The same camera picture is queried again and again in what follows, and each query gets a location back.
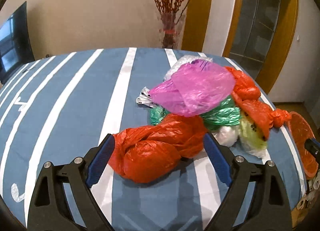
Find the television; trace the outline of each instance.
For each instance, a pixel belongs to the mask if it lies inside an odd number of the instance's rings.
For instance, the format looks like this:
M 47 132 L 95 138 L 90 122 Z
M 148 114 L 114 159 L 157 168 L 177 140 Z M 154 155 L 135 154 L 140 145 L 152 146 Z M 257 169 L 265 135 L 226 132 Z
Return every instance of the television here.
M 34 61 L 28 24 L 27 2 L 24 2 L 0 28 L 0 81 L 7 80 L 23 64 Z

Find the magenta plastic bag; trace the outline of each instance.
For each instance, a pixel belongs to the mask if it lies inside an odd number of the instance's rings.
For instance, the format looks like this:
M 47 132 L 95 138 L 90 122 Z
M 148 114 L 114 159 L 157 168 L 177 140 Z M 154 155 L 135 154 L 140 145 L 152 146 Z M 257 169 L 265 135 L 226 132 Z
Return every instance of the magenta plastic bag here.
M 196 60 L 183 64 L 170 80 L 150 90 L 149 95 L 171 113 L 191 117 L 217 107 L 235 84 L 233 75 L 224 67 Z

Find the silver bolt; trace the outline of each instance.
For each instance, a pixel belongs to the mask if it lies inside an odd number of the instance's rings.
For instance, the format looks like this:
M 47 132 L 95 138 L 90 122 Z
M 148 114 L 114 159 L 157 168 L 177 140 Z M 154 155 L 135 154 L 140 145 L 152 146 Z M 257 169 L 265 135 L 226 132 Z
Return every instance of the silver bolt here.
M 275 166 L 275 163 L 274 163 L 273 161 L 268 161 L 267 163 L 268 163 L 268 165 L 269 165 L 270 167 Z
M 51 166 L 51 162 L 46 162 L 44 165 L 43 165 L 43 167 L 44 168 L 49 168 Z
M 244 158 L 242 156 L 237 156 L 236 161 L 237 162 L 244 162 Z
M 79 163 L 82 162 L 82 158 L 81 158 L 81 157 L 77 157 L 77 158 L 74 160 L 74 162 L 75 162 L 76 164 L 79 164 Z

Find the table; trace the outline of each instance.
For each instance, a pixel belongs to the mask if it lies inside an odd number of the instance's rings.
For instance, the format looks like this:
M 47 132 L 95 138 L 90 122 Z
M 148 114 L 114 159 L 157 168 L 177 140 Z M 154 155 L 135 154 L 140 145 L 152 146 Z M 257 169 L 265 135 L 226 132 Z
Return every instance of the table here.
M 70 53 L 24 65 L 0 91 L 0 194 L 24 224 L 42 165 L 71 162 L 108 133 L 149 123 L 150 109 L 135 103 L 143 87 L 152 88 L 183 55 L 203 53 L 171 49 L 120 48 Z M 222 66 L 234 61 L 207 55 Z M 261 100 L 273 104 L 262 92 Z M 293 209 L 305 193 L 302 164 L 287 127 L 272 129 L 269 157 L 246 154 L 239 141 L 235 155 L 263 163 L 272 159 L 284 180 Z M 249 185 L 236 223 L 244 220 L 254 184 Z M 150 184 L 135 184 L 106 167 L 92 193 L 115 230 L 203 230 L 227 187 L 216 176 L 205 152 L 182 162 Z M 65 185 L 75 221 L 81 216 Z

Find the wall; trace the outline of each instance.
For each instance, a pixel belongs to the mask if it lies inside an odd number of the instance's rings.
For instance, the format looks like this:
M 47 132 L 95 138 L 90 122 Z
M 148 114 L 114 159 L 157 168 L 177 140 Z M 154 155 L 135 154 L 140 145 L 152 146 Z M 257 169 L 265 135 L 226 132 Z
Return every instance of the wall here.
M 313 0 L 299 0 L 294 39 L 269 97 L 273 102 L 304 102 L 320 95 L 320 10 Z
M 95 48 L 160 46 L 153 0 L 7 0 L 0 24 L 24 1 L 36 59 Z
M 212 0 L 202 51 L 222 56 L 227 41 L 235 0 Z

